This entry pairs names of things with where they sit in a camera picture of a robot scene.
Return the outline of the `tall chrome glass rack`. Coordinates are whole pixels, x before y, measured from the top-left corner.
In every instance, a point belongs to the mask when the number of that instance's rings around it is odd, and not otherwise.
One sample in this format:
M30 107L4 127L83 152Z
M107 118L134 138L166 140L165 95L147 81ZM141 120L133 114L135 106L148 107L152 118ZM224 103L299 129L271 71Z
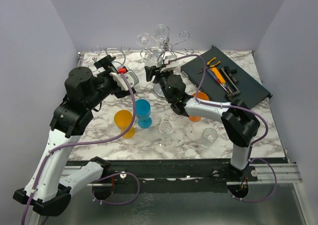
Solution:
M180 34L179 34L179 37L183 38L183 40L175 43L175 44L172 44L172 43L163 43L159 46L159 48L162 49L162 60L166 57L166 56L176 56L177 57L177 54L180 54L180 55L192 55L194 53L194 50L191 49L191 48L185 48L184 49L184 52L178 52L178 51L175 51L174 50L174 46L177 46L181 43L183 43L184 41L188 40L190 38L190 33L187 32L187 31L182 31ZM150 48L151 47L158 47L157 46L157 41L155 40L155 36L152 36L152 40L151 40L151 43L150 43ZM150 53L150 50L149 51L144 51L143 49L140 51L140 57L144 60L144 63L146 66L149 66L149 59L151 58L151 53Z

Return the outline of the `tall clear flute glass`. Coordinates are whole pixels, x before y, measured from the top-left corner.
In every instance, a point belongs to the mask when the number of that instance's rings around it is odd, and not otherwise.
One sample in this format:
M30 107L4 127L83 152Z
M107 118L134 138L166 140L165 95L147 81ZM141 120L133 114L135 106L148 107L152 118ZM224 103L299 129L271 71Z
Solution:
M152 36L149 33L142 33L137 36L136 43L143 48L144 51L149 51Z

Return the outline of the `orange plastic goblet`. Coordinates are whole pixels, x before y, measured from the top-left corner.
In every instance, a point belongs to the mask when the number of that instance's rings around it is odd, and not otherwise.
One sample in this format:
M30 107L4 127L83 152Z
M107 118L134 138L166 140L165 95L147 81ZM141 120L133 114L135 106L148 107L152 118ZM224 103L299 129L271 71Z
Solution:
M209 97L208 95L206 95L203 92L198 92L197 93L197 98L198 99L203 99L203 100L208 100L209 101ZM199 122L201 120L201 117L199 116L189 116L188 119L192 122Z

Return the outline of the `clear wine glass front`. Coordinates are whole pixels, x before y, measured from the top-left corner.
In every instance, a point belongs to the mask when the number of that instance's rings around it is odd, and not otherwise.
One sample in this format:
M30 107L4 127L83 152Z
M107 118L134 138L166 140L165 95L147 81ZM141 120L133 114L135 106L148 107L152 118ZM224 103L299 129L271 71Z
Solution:
M159 131L161 134L161 141L159 145L163 148L169 147L172 142L173 125L167 121L162 122L159 126Z

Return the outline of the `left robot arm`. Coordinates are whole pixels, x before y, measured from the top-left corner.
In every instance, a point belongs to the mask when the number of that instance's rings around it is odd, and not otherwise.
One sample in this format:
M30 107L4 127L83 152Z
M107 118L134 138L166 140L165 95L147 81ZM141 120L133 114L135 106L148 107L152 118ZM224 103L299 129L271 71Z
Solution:
M68 206L72 196L93 181L110 178L107 162L94 158L84 168L62 178L62 172L74 146L93 119L93 112L109 95L123 98L133 95L139 79L132 69L113 65L107 55L93 65L104 70L93 75L88 67L72 69L65 81L66 95L55 109L50 123L48 141L29 183L16 190L13 199L32 206L33 212L45 217L57 217Z

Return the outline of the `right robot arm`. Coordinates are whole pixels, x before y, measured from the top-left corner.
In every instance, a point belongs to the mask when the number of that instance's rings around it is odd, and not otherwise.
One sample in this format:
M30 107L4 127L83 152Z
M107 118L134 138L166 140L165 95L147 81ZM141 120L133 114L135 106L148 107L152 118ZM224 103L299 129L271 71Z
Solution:
M180 75L165 67L145 66L146 81L158 84L170 107L177 115L198 116L223 124L233 143L229 177L240 181L246 176L251 154L251 141L256 136L260 122L241 101L234 103L211 102L196 99L185 92L186 85Z

